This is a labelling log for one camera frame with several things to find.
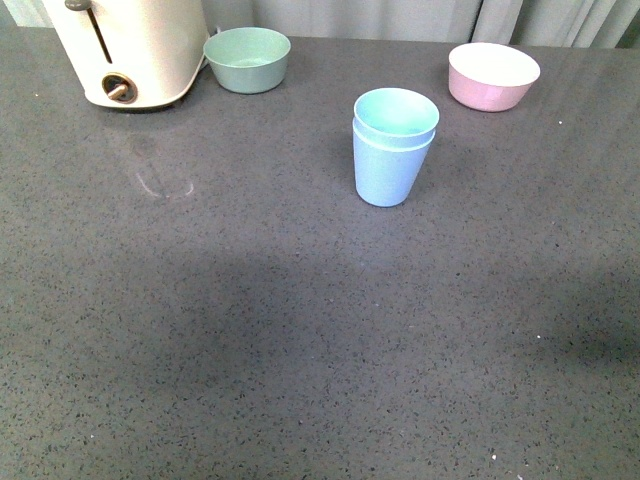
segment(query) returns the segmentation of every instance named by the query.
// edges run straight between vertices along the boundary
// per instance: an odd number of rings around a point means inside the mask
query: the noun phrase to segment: green bowl
[[[290,50],[287,37],[257,27],[225,30],[204,44],[204,55],[218,83],[236,93],[277,87],[284,79]]]

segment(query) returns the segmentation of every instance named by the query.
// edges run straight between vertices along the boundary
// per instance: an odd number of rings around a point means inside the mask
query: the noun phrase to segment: toaster knob
[[[91,8],[91,0],[64,0],[64,6],[74,12],[82,12]]]
[[[102,89],[110,100],[118,103],[133,103],[138,96],[133,81],[119,73],[110,73],[104,77]]]

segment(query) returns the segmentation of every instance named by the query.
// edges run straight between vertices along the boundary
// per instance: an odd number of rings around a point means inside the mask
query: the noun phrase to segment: gray curtain
[[[2,1],[6,8],[0,9],[0,24],[50,27],[43,2],[62,0]],[[211,32],[217,26],[258,25],[292,36],[640,47],[640,0],[202,0],[202,4]]]

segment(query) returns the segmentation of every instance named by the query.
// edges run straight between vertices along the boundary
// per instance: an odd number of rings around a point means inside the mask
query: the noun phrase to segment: toaster
[[[168,105],[191,87],[209,38],[201,0],[44,0],[86,98]]]

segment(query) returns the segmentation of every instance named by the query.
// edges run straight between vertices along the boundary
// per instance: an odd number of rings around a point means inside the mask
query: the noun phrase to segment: blue cup
[[[380,88],[355,103],[353,151],[356,190],[367,203],[393,207],[406,200],[440,119],[424,95]]]

